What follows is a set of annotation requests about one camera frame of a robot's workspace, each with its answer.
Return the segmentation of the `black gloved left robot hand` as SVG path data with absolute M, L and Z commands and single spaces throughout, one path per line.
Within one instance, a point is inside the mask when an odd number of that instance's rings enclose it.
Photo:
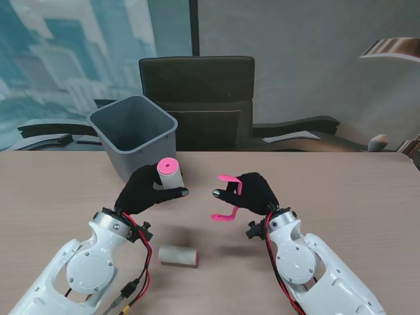
M 114 209 L 128 215 L 139 214 L 155 204 L 185 197 L 189 190 L 185 187 L 157 189 L 162 186 L 157 164 L 138 168 L 127 181 L 115 201 Z

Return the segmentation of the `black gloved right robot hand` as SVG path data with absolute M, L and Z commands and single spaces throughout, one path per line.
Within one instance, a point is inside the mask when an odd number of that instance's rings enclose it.
M 263 216 L 280 206 L 268 182 L 259 173 L 244 173 L 236 178 L 242 183 L 241 194 L 237 193 L 238 182 L 228 182 L 224 190 L 213 190 L 213 196 L 230 205 Z

